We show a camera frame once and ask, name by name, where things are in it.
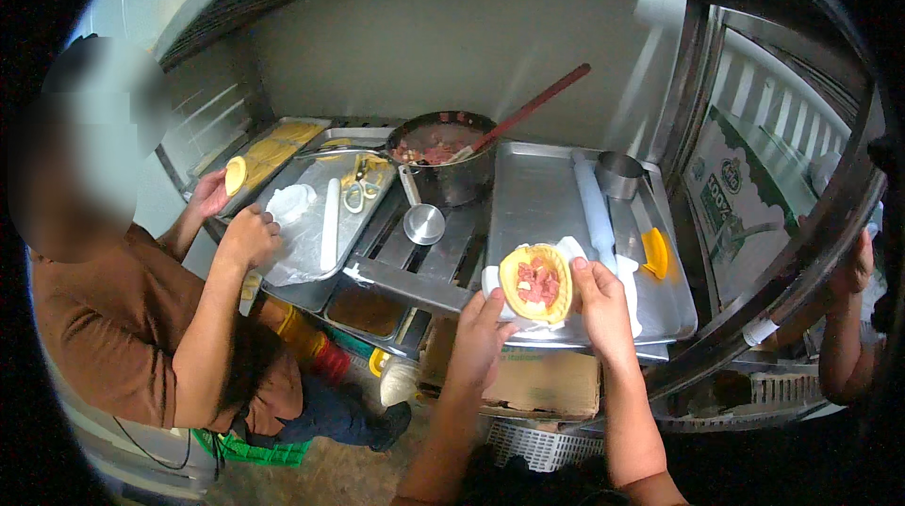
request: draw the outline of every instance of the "concrete floor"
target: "concrete floor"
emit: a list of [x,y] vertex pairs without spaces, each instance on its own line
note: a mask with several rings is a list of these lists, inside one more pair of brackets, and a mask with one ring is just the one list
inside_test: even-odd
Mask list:
[[[345,382],[365,392],[365,402],[382,412],[379,379],[349,367]],[[209,506],[358,506],[388,504],[406,467],[427,436],[431,407],[414,400],[408,431],[387,453],[315,437],[298,468],[230,463],[208,490]]]

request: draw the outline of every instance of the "red container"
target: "red container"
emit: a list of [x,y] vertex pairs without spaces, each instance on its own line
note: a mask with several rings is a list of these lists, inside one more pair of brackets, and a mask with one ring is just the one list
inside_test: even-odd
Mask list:
[[327,340],[323,348],[314,357],[311,372],[322,377],[331,386],[336,386],[342,381],[348,370],[349,357],[339,346]]

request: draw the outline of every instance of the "cooking pot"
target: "cooking pot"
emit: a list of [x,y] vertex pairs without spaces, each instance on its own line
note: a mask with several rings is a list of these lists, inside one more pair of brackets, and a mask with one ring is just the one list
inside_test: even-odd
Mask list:
[[[405,121],[390,134],[387,152],[396,165],[403,164],[392,155],[402,139],[415,129],[432,125],[453,125],[489,133],[497,126],[489,117],[468,111],[436,111]],[[465,160],[428,166],[409,164],[415,187],[424,204],[454,207],[486,195],[493,186],[493,143]]]

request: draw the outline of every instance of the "raw meat filling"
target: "raw meat filling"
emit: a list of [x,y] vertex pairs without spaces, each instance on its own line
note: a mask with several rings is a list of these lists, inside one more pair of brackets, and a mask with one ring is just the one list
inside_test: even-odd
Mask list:
[[559,275],[545,267],[536,256],[530,264],[518,264],[518,285],[518,297],[523,301],[542,301],[549,308],[559,294]]
[[392,150],[393,157],[399,162],[416,164],[422,160],[431,166],[446,164],[455,153],[473,145],[481,138],[481,131],[458,125],[438,125],[420,127],[399,141],[399,146]]

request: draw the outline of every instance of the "blue jeans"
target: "blue jeans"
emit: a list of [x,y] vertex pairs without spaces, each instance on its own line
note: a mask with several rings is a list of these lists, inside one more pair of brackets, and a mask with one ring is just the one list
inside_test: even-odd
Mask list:
[[373,445],[387,437],[360,398],[328,386],[317,376],[301,376],[301,394],[301,415],[294,420],[277,418],[285,427],[276,443],[302,443],[320,435],[340,444]]

